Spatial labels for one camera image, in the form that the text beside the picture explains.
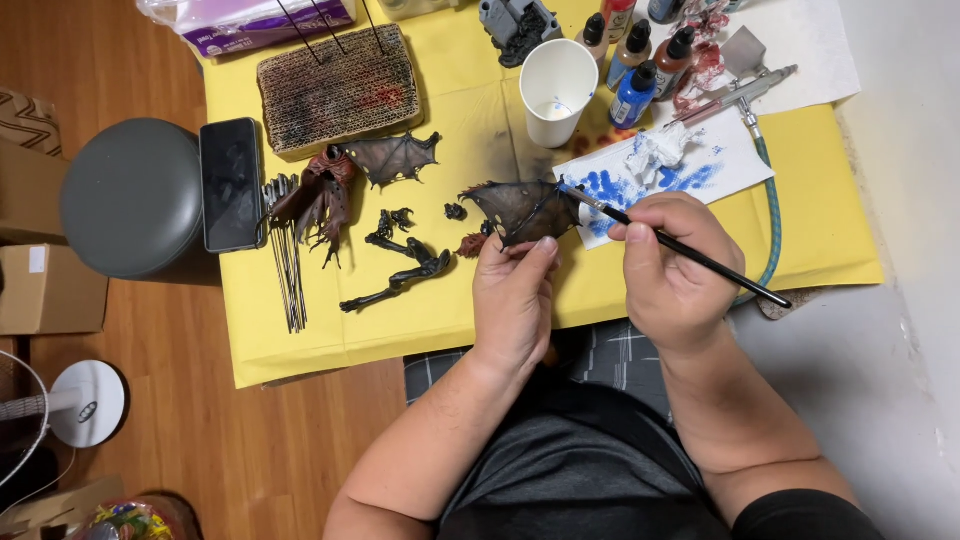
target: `fingernail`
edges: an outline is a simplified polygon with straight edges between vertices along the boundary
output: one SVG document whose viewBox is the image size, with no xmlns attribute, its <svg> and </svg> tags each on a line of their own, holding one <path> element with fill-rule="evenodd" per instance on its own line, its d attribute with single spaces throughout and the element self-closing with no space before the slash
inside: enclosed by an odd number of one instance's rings
<svg viewBox="0 0 960 540">
<path fill-rule="evenodd" d="M 537 248 L 546 254 L 552 254 L 557 251 L 557 239 L 553 236 L 544 236 L 537 242 Z"/>
<path fill-rule="evenodd" d="M 628 242 L 646 242 L 647 238 L 650 236 L 650 227 L 643 223 L 631 223 L 627 227 L 627 241 Z"/>
</svg>

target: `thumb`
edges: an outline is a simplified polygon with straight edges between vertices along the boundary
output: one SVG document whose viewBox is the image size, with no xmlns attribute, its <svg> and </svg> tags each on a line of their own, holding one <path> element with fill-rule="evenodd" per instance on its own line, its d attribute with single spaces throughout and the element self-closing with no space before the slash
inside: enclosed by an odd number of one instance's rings
<svg viewBox="0 0 960 540">
<path fill-rule="evenodd" d="M 552 236 L 544 236 L 537 242 L 534 249 L 527 252 L 526 257 L 516 266 L 514 270 L 514 279 L 519 286 L 529 288 L 536 292 L 540 289 L 540 283 L 550 271 L 554 259 L 560 252 L 560 245 L 557 239 Z"/>
<path fill-rule="evenodd" d="M 654 236 L 654 230 L 645 223 L 634 222 L 627 227 L 623 276 L 628 290 L 658 289 L 666 283 L 660 245 Z"/>
</svg>

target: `smartphone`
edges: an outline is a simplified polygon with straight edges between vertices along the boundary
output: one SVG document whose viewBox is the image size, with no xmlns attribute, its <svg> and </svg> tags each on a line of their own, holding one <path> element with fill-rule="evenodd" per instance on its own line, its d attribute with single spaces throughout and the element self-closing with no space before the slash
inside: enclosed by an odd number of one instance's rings
<svg viewBox="0 0 960 540">
<path fill-rule="evenodd" d="M 236 118 L 200 128 L 204 245 L 210 253 L 260 247 L 266 235 L 256 121 Z"/>
</svg>

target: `paper cup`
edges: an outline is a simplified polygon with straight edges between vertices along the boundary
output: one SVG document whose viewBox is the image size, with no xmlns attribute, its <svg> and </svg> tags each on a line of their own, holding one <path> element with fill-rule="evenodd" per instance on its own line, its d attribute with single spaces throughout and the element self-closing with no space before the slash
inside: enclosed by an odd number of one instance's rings
<svg viewBox="0 0 960 540">
<path fill-rule="evenodd" d="M 520 69 L 530 138 L 543 148 L 565 145 L 599 79 L 593 55 L 576 41 L 552 39 L 534 49 Z"/>
</svg>

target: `dark gray sleeve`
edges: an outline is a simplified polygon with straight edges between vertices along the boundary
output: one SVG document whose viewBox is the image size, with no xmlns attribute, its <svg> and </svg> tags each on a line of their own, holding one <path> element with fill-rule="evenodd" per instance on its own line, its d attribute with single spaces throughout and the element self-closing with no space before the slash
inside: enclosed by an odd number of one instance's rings
<svg viewBox="0 0 960 540">
<path fill-rule="evenodd" d="M 757 499 L 736 518 L 733 540 L 883 540 L 856 506 L 823 491 L 789 489 Z"/>
</svg>

